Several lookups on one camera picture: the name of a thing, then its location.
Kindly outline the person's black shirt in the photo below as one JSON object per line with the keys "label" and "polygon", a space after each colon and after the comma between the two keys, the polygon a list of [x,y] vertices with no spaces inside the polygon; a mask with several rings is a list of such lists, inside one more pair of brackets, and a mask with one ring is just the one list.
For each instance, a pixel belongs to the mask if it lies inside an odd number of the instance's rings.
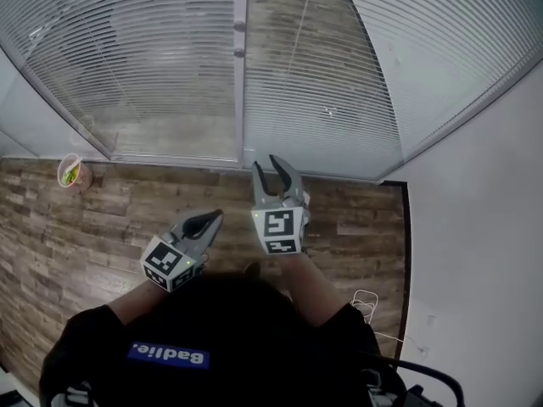
{"label": "person's black shirt", "polygon": [[367,407],[364,369],[406,388],[379,355],[349,305],[314,327],[268,282],[200,276],[127,325],[108,306],[70,318],[43,362],[40,401],[58,407],[88,382],[98,407]]}

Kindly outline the grey window bottom rail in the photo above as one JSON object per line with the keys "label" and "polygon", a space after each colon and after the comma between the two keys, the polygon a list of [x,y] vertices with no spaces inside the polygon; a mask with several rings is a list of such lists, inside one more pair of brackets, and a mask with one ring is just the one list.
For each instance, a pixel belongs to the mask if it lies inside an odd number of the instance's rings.
{"label": "grey window bottom rail", "polygon": [[[110,163],[115,164],[140,164],[154,166],[171,166],[184,168],[199,168],[209,170],[235,170],[235,171],[250,171],[249,166],[245,166],[244,162],[239,159],[218,158],[218,157],[201,157],[201,156],[168,156],[154,154],[127,154],[113,153],[108,157]],[[372,184],[381,184],[384,178],[366,179],[355,176],[342,176],[339,174],[317,173],[306,170],[297,170],[302,176],[312,178],[330,179],[336,181],[355,181]]]}

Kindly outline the grey window frame post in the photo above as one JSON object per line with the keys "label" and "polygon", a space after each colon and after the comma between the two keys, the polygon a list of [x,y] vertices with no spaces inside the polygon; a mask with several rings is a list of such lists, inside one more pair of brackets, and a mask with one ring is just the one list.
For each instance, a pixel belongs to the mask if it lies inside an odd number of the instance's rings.
{"label": "grey window frame post", "polygon": [[62,159],[69,153],[112,158],[111,149],[0,46],[0,158]]}
{"label": "grey window frame post", "polygon": [[[247,31],[248,0],[234,0],[233,21],[243,21]],[[244,94],[245,94],[245,58],[246,31],[237,32],[233,23],[233,51],[236,48],[245,49],[245,57],[234,57],[234,102],[235,102],[235,151],[236,157],[244,161]]]}

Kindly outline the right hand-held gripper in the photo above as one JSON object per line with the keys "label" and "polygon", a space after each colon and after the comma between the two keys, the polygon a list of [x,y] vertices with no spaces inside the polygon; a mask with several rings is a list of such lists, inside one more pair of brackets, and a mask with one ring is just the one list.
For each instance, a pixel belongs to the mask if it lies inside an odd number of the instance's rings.
{"label": "right hand-held gripper", "polygon": [[[287,201],[287,206],[280,203],[273,208],[253,209],[251,215],[256,233],[261,247],[268,255],[299,254],[302,252],[305,227],[310,219],[308,203],[311,198],[304,191],[301,176],[289,162],[274,154],[270,154],[269,158],[282,180],[283,196],[302,201]],[[257,161],[251,166],[251,174],[255,205],[272,204],[274,194],[270,192],[265,174]]]}

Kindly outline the person's right forearm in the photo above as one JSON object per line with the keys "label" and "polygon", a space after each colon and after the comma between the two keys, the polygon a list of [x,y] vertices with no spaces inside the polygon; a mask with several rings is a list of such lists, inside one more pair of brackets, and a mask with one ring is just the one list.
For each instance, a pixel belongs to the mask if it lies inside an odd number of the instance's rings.
{"label": "person's right forearm", "polygon": [[280,255],[276,262],[295,307],[312,326],[324,325],[347,304],[307,254]]}

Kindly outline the pink paper cup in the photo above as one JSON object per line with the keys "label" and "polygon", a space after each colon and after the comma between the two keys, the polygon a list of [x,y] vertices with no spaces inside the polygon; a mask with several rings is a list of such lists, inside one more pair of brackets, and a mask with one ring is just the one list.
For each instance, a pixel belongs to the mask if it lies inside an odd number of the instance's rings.
{"label": "pink paper cup", "polygon": [[[64,186],[61,181],[61,176],[66,170],[70,170],[78,166],[78,176],[76,180],[69,186]],[[67,154],[59,163],[57,170],[57,179],[59,185],[67,192],[82,193],[87,190],[92,184],[92,172],[83,162],[82,157],[75,153]]]}

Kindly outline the dark skirting strip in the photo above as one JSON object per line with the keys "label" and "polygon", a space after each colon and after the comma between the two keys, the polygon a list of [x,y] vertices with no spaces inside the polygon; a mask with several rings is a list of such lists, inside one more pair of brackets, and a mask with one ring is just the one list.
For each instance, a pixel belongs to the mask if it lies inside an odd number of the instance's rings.
{"label": "dark skirting strip", "polygon": [[406,325],[409,311],[409,301],[411,296],[411,257],[412,257],[412,234],[411,234],[411,207],[409,201],[408,185],[405,181],[383,181],[381,186],[398,187],[401,193],[402,209],[404,216],[404,250],[405,250],[405,269],[404,269],[404,292],[402,299],[402,311],[400,318],[399,341],[396,342],[395,359],[399,359],[402,351],[403,342],[406,339]]}

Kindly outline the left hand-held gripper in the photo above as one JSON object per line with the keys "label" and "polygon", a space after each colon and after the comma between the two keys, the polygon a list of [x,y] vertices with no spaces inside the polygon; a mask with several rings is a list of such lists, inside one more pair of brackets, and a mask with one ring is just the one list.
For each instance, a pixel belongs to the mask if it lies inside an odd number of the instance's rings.
{"label": "left hand-held gripper", "polygon": [[223,211],[189,210],[162,237],[154,236],[143,252],[143,274],[172,293],[198,276],[204,253],[215,241],[223,222]]}

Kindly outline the grey harness clip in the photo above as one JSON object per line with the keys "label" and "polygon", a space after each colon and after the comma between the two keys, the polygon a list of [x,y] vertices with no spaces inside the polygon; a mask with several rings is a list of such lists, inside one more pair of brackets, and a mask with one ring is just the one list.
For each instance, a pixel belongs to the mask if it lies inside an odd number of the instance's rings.
{"label": "grey harness clip", "polygon": [[367,407],[393,407],[399,398],[398,394],[384,388],[382,378],[377,371],[364,369],[361,371],[362,380],[367,388]]}
{"label": "grey harness clip", "polygon": [[67,387],[60,399],[63,407],[97,407],[88,382]]}

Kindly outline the glass door with blinds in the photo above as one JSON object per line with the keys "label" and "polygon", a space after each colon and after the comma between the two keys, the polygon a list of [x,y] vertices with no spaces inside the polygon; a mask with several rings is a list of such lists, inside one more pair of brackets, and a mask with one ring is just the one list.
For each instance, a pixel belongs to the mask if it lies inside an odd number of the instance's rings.
{"label": "glass door with blinds", "polygon": [[377,181],[543,60],[543,0],[249,0],[244,160]]}

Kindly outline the dark device box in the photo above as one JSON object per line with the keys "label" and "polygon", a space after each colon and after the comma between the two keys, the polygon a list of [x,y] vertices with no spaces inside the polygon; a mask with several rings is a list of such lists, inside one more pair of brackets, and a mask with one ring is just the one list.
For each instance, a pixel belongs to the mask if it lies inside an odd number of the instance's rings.
{"label": "dark device box", "polygon": [[423,395],[423,388],[416,385],[406,392],[402,407],[443,407],[440,403]]}

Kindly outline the person's left forearm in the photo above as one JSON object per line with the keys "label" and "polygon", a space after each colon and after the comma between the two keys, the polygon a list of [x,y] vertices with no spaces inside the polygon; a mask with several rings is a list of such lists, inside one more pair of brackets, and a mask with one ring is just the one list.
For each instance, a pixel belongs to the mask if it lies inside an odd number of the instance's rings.
{"label": "person's left forearm", "polygon": [[165,289],[147,280],[111,301],[108,307],[123,325],[127,325],[149,313],[169,295]]}

